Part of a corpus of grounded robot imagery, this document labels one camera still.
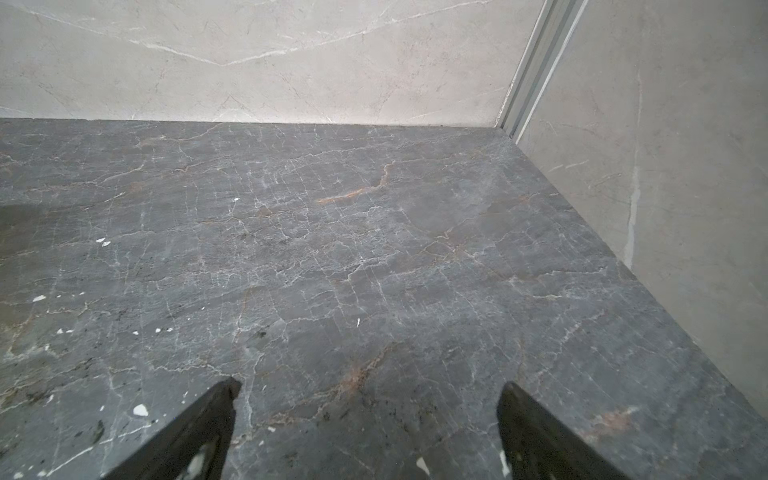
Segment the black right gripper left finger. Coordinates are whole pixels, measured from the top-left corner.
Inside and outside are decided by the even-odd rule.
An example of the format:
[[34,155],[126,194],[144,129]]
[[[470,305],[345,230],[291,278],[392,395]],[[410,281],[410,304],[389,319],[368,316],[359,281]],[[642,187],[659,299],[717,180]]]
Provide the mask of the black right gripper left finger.
[[227,377],[208,389],[120,465],[108,479],[219,479],[236,422],[242,383]]

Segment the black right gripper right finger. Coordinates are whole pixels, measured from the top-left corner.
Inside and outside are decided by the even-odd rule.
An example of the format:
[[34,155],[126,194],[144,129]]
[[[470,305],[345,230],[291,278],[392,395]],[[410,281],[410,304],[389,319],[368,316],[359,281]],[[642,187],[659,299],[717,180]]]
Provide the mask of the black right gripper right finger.
[[504,384],[496,417],[514,479],[627,477],[515,382]]

